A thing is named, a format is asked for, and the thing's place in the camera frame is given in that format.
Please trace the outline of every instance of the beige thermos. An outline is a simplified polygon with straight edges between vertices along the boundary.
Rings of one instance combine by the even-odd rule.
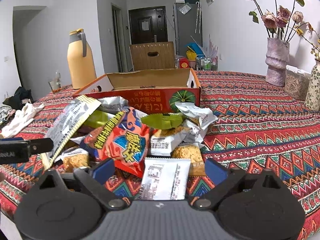
[[[80,89],[97,78],[92,51],[83,29],[70,32],[68,64],[74,89]]]

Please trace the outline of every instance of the glass cup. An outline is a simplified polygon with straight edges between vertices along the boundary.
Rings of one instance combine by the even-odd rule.
[[[55,78],[48,80],[52,93],[57,93],[61,90],[60,78],[61,78],[60,73],[56,72]]]

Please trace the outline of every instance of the pumpkin illustration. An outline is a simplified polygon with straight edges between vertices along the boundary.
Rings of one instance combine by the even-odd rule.
[[[194,95],[194,93],[192,93],[188,90],[180,90],[180,91],[174,93],[169,100],[169,104],[170,104],[172,111],[177,113],[177,112],[179,112],[179,110],[175,105],[176,102],[195,103],[196,96]]]

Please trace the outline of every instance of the red cardboard box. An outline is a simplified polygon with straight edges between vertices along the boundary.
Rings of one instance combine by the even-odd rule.
[[[196,73],[186,69],[150,69],[105,74],[78,90],[73,98],[121,96],[146,114],[176,112],[175,102],[200,104],[201,86]]]

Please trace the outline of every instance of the dark brown door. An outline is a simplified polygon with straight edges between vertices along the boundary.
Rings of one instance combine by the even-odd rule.
[[[131,43],[168,41],[165,6],[129,10]]]

